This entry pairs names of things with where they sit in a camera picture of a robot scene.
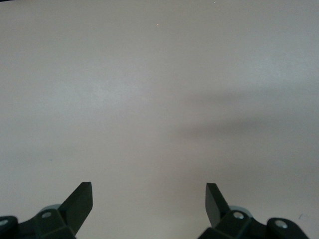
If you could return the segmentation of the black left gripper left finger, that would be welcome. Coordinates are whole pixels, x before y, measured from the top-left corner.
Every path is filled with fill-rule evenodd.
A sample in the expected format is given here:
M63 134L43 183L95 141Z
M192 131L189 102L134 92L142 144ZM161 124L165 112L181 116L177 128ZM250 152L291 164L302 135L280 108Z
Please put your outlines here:
M2 239L74 239L93 208L92 183L82 182L62 204L43 208L20 223L15 216L1 216Z

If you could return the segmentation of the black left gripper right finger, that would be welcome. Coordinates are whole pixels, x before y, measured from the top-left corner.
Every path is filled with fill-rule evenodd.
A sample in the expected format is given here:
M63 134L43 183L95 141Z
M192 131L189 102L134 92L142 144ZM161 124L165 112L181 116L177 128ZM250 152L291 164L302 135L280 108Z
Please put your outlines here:
M270 218L264 225L244 208L227 204L218 186L207 183L205 209L211 227L200 239L307 239L305 232L293 221Z

